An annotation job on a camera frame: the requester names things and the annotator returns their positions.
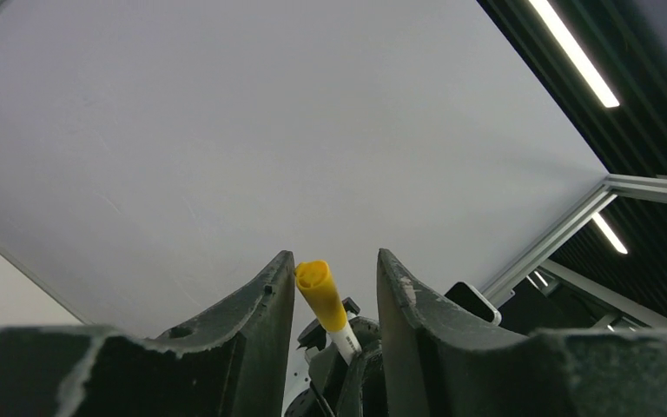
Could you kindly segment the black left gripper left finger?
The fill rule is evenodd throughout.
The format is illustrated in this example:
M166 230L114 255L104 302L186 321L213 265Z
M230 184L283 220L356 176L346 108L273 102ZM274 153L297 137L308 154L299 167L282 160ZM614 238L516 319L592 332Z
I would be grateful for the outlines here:
M0 416L279 416L294 256L154 339L110 326L0 327Z

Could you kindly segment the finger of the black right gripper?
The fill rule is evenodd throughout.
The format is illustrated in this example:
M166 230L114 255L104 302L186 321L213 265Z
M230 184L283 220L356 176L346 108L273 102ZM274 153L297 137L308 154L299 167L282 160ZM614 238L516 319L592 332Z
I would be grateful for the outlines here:
M314 410L321 416L362 416L363 353L346 363L335 346L326 347L309 366Z
M350 323L362 351L349 364L336 404L336 415L388 416L379 323L361 316L353 318Z

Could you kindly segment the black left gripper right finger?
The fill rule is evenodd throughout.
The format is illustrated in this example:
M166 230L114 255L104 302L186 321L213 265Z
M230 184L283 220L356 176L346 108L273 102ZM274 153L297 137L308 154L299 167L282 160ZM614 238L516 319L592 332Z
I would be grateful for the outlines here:
M377 303L392 416L667 416L667 329L516 334L436 293L386 248Z

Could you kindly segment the yellow marker cap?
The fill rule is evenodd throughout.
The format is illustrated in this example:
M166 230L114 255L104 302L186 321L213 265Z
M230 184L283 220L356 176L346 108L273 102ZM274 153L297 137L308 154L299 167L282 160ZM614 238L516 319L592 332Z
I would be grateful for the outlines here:
M301 262L294 270L295 285L328 333L341 331L347 324L333 274L326 261Z

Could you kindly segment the white marker pen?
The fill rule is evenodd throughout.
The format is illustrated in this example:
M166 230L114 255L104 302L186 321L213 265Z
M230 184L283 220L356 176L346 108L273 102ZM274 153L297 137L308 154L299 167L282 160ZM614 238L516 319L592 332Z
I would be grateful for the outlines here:
M342 329L329 332L328 336L347 365L350 365L362 351L360 342L348 321Z

